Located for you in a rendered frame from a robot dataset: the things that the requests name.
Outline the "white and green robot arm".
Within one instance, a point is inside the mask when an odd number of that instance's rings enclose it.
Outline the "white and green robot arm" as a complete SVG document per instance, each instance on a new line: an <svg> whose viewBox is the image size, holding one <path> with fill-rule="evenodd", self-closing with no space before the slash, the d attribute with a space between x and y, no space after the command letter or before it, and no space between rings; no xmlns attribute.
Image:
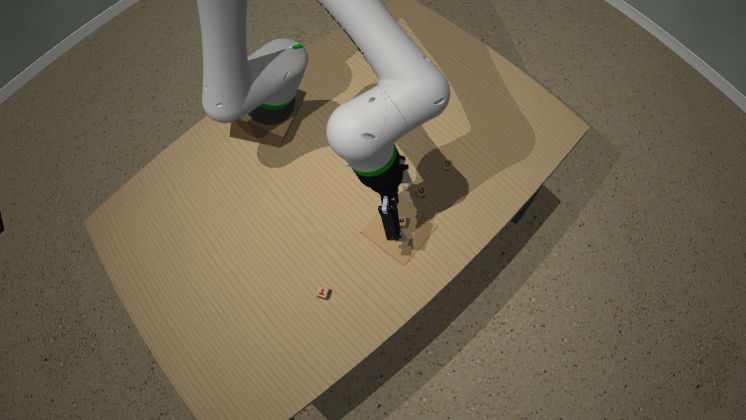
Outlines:
<svg viewBox="0 0 746 420"><path fill-rule="evenodd" d="M328 143L365 186L387 187L405 163L394 143L445 110L449 83L381 0L316 1L379 79L377 86L334 110L326 128ZM219 123L247 113L265 125L285 121L308 64L305 48L291 39L275 39L247 57L247 0L197 0L197 5L206 114Z"/></svg>

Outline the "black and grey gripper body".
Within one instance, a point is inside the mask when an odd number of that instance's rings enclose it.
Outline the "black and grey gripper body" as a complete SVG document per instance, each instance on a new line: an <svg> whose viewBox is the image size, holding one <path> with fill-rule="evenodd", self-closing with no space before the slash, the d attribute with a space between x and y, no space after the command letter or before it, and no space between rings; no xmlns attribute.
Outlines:
<svg viewBox="0 0 746 420"><path fill-rule="evenodd" d="M398 179L394 183L392 183L391 185L389 185L387 187L384 187L384 188L379 188L379 189L371 188L371 189L373 191L379 193L382 200L383 200L383 196L387 196L388 201L391 201L394 198L394 192L393 192L393 190L395 190L401 184L402 179L403 179L403 171L401 172L401 174L398 177Z"/></svg>

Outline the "tan flat mat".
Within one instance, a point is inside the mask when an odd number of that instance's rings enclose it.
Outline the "tan flat mat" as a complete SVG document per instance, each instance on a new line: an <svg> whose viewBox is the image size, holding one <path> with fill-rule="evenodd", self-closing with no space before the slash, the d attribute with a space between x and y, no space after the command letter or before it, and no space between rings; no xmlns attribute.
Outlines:
<svg viewBox="0 0 746 420"><path fill-rule="evenodd" d="M402 230L408 238L407 242L387 240L379 212L361 233L405 266L438 225L400 196L398 199L398 216L406 216L406 227Z"/></svg>

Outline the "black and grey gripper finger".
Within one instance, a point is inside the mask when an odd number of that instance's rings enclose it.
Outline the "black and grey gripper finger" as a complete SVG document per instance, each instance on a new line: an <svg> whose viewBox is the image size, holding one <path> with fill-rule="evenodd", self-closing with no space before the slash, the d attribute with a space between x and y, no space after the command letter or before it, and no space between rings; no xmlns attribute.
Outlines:
<svg viewBox="0 0 746 420"><path fill-rule="evenodd" d="M401 155L400 155L401 156ZM406 160L405 156L401 156L402 160ZM409 169L408 164L403 164L403 179L401 184L412 183L412 179L407 171Z"/></svg>
<svg viewBox="0 0 746 420"><path fill-rule="evenodd" d="M388 201L387 196L383 196L383 200L381 199L382 206L378 206L378 211L381 215L387 240L398 240L396 242L407 242L407 237L402 229L400 229L399 224L397 209L397 205L399 202L398 187L393 190L393 192L394 200Z"/></svg>

